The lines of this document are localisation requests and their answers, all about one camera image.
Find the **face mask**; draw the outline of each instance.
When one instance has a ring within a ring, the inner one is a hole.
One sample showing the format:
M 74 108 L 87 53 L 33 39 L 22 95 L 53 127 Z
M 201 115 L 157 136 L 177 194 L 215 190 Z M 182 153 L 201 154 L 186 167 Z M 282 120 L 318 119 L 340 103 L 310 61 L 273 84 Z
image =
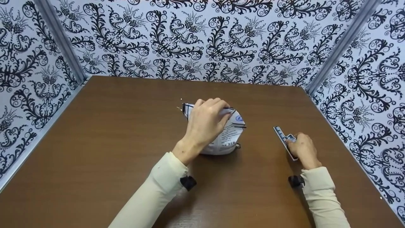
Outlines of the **face mask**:
M 194 104 L 183 103 L 183 114 L 189 119 L 191 110 Z M 220 116 L 227 113 L 231 113 L 232 116 L 226 122 L 224 131 L 218 135 L 218 137 L 206 146 L 201 154 L 206 155 L 226 155 L 233 152 L 240 145 L 237 143 L 239 136 L 241 136 L 243 130 L 246 128 L 245 122 L 243 121 L 240 114 L 234 108 L 224 108 L 220 112 Z

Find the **wooden table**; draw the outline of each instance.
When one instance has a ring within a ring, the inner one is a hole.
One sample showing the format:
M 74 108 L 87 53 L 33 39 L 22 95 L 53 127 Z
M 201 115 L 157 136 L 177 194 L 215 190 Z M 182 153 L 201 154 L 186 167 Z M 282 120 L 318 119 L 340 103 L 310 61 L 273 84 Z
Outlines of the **wooden table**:
M 199 156 L 190 165 L 197 186 L 182 191 L 154 227 L 311 227 L 291 163 L 273 126 L 309 134 L 329 169 L 349 223 L 402 227 L 304 90 L 95 76 L 0 194 L 4 228 L 104 228 L 184 135 L 176 108 L 221 97 L 247 124 L 242 148 Z

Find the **forearm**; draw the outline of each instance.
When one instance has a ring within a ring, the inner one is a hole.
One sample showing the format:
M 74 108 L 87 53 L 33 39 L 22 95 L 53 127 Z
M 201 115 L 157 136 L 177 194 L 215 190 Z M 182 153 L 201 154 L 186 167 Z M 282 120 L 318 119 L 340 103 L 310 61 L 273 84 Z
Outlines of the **forearm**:
M 317 228 L 349 228 L 339 201 L 334 193 L 335 185 L 326 167 L 303 170 L 304 196 L 312 212 Z
M 153 167 L 146 181 L 115 217 L 109 228 L 150 228 L 182 188 L 185 167 L 171 152 Z

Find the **wrist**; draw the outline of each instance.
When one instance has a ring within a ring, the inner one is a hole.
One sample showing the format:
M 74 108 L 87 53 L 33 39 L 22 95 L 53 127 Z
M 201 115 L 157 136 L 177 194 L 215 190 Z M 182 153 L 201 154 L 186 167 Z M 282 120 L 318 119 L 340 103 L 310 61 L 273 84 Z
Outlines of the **wrist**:
M 322 163 L 316 157 L 300 157 L 300 160 L 305 170 L 312 170 L 322 167 Z
M 203 148 L 193 140 L 182 138 L 177 142 L 172 153 L 179 161 L 187 166 L 202 150 Z

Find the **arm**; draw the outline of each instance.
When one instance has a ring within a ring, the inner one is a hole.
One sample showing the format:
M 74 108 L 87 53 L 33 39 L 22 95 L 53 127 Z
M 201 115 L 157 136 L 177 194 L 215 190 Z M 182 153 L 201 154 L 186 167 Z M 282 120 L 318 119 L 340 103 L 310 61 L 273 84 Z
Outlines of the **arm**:
M 188 172 L 172 152 L 152 168 L 148 178 L 115 217 L 109 228 L 150 228 L 163 208 L 182 188 L 180 178 Z
M 229 105 L 219 99 L 198 100 L 191 111 L 185 136 L 172 152 L 152 168 L 148 178 L 115 217 L 109 228 L 151 228 L 163 208 L 182 188 L 187 165 L 223 130 L 230 114 L 219 116 Z
M 317 228 L 349 228 L 345 212 L 334 193 L 335 185 L 326 167 L 317 159 L 317 151 L 311 138 L 303 133 L 296 142 L 287 141 L 288 147 L 297 156 L 304 169 L 301 176 L 305 186 L 303 193 Z

